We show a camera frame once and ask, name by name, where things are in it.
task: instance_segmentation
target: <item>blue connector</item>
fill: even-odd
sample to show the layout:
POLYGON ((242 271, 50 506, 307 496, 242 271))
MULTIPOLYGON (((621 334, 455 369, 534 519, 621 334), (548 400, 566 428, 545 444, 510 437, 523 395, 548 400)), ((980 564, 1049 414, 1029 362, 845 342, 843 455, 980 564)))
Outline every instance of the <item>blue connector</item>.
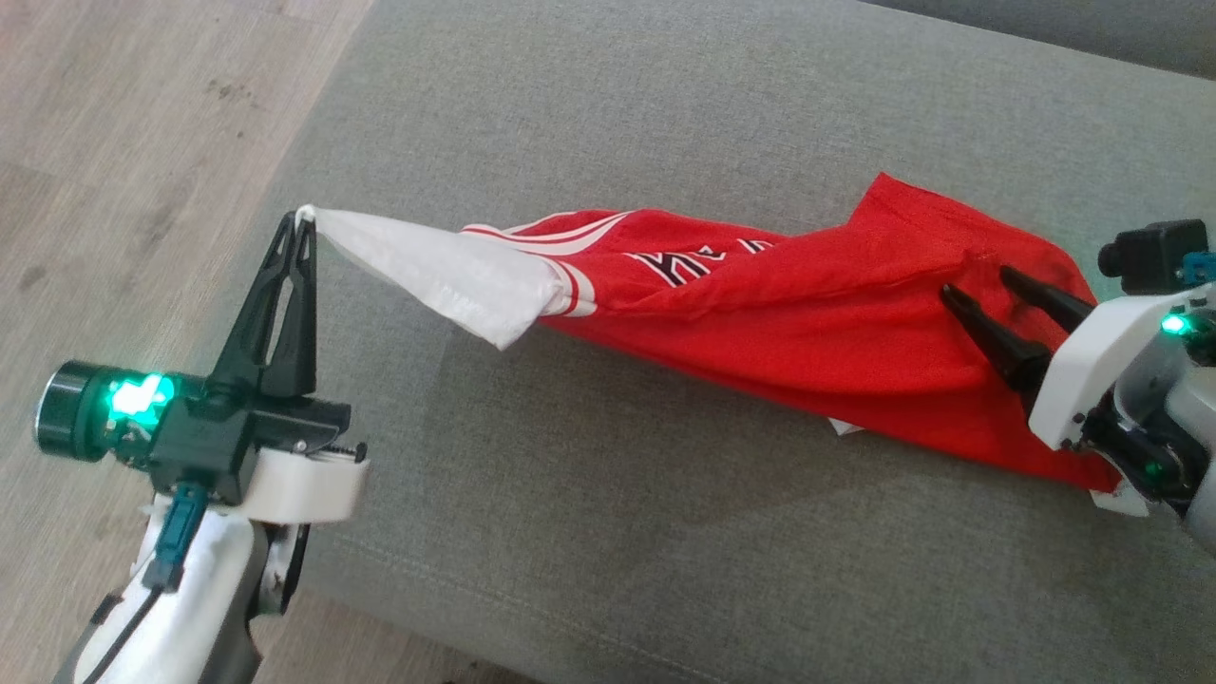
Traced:
POLYGON ((1182 257, 1182 282, 1198 287, 1216 280, 1216 252, 1190 252, 1182 257))
POLYGON ((164 526, 156 540, 156 556, 143 573, 143 585, 171 594, 181 585, 186 554, 207 512, 208 492, 202 484, 179 482, 164 526))

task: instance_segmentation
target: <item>green light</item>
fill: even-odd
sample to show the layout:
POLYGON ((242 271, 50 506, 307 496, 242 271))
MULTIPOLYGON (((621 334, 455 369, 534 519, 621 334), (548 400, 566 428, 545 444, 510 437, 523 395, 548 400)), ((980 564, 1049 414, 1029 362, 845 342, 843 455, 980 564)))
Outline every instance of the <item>green light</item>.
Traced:
POLYGON ((152 374, 142 382, 124 380, 112 383, 113 393, 107 397, 109 419, 129 419, 146 427, 161 422, 161 414, 175 393, 173 381, 152 374))
POLYGON ((1161 319, 1161 330, 1170 335, 1184 335, 1190 331, 1190 321, 1177 314, 1171 314, 1161 319))

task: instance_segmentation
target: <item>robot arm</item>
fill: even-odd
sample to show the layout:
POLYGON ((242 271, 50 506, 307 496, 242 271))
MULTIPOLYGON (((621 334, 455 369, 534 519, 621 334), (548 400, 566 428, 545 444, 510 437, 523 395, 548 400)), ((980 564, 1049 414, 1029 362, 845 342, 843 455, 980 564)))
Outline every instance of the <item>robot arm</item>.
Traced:
POLYGON ((1154 224, 1103 250, 1128 293, 1093 307, 1010 267, 1004 286, 1069 332, 1060 348, 1018 337, 946 285, 941 298, 1018 392, 1053 449, 1094 450, 1147 500, 1169 504, 1216 555, 1216 293, 1201 222, 1154 224))
POLYGON ((55 684, 248 684, 248 622, 287 610, 310 526, 350 517, 366 445, 336 441, 350 407, 316 387, 316 234, 283 217, 207 377, 68 361, 34 432, 50 454, 113 453, 156 498, 131 579, 106 596, 55 684), (280 291, 292 285, 268 358, 280 291))

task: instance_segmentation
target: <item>gray cushion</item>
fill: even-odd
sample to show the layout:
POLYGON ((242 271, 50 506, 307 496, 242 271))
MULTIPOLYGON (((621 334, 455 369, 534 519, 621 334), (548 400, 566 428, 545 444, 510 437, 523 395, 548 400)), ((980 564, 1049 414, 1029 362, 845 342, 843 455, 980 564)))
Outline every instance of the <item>gray cushion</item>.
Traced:
POLYGON ((1178 73, 1216 78, 1216 0, 865 0, 1178 73))
MULTIPOLYGON (((1216 219, 1214 111, 1214 83, 860 2, 384 0, 201 344, 304 202, 799 234, 880 170, 1052 237, 1110 296, 1115 231, 1216 219)), ((1164 511, 839 439, 542 329, 499 353, 321 259, 321 394, 356 407, 376 475, 305 582, 354 606, 554 683, 1211 673, 1216 561, 1164 511)))

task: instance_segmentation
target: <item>red jersey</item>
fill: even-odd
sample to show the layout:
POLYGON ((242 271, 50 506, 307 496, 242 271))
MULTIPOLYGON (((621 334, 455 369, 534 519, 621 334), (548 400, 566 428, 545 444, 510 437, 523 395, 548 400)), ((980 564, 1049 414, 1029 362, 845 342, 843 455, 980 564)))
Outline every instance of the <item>red jersey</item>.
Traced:
POLYGON ((658 209, 584 211, 463 235, 545 259, 562 296, 544 323, 814 414, 1028 475, 1110 492, 1096 454, 1026 426, 938 292, 1055 348, 1064 332, 1001 285, 1009 264, 1087 301, 1051 242, 880 175, 841 226, 787 237, 658 209))

